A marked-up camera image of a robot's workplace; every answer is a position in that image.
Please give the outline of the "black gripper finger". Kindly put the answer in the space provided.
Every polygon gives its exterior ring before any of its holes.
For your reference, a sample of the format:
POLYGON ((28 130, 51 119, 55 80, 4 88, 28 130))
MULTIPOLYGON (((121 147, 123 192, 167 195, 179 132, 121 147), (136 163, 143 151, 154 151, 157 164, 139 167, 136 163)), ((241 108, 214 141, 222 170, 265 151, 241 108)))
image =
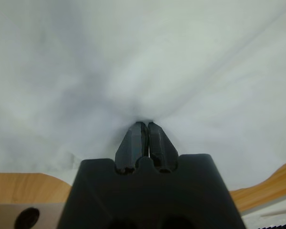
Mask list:
POLYGON ((116 154, 115 168, 119 174, 132 174, 139 160, 148 156, 148 129, 145 123, 136 122, 129 127, 116 154))
POLYGON ((178 152, 157 124, 148 124, 150 158, 159 172, 174 172, 178 165, 178 152))

